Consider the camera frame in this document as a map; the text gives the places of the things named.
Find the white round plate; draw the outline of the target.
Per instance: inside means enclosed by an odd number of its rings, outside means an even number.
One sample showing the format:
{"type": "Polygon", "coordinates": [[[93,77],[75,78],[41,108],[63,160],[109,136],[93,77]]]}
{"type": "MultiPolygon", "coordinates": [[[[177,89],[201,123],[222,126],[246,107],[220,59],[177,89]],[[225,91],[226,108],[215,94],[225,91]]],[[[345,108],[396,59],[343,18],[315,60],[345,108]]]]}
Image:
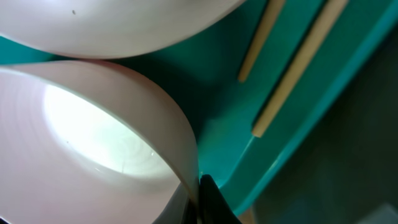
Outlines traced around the white round plate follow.
{"type": "Polygon", "coordinates": [[[147,54],[188,39],[238,0],[1,0],[1,36],[76,58],[147,54]]]}

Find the pink bowl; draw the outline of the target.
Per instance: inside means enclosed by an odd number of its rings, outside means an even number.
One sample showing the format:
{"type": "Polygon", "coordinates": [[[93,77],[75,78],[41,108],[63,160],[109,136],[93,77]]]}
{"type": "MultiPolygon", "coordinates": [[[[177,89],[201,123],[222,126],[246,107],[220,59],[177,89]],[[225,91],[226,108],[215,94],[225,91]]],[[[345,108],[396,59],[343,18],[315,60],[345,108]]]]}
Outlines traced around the pink bowl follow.
{"type": "Polygon", "coordinates": [[[105,61],[1,67],[1,218],[178,223],[198,202],[193,129],[158,84],[105,61]]]}

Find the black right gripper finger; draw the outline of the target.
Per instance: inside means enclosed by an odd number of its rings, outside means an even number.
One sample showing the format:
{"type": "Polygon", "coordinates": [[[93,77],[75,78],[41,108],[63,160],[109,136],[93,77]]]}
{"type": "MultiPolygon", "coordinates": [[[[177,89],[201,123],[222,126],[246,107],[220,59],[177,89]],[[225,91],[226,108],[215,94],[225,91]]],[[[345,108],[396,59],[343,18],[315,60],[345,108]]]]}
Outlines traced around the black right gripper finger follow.
{"type": "Polygon", "coordinates": [[[230,209],[211,175],[203,175],[199,184],[198,209],[192,202],[186,207],[186,224],[241,224],[230,209]]]}

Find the wooden chopstick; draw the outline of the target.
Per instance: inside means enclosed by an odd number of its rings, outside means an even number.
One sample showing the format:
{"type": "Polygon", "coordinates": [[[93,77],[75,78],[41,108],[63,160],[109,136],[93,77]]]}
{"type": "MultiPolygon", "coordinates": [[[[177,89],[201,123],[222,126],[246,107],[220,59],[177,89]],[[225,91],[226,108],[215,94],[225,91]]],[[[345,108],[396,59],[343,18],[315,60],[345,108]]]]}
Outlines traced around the wooden chopstick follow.
{"type": "Polygon", "coordinates": [[[244,83],[248,78],[263,45],[281,13],[286,0],[269,0],[258,23],[246,56],[238,73],[238,81],[244,83]]]}
{"type": "Polygon", "coordinates": [[[335,22],[340,17],[347,3],[348,0],[326,1],[277,88],[255,122],[252,129],[253,136],[257,138],[262,137],[271,125],[335,22]]]}

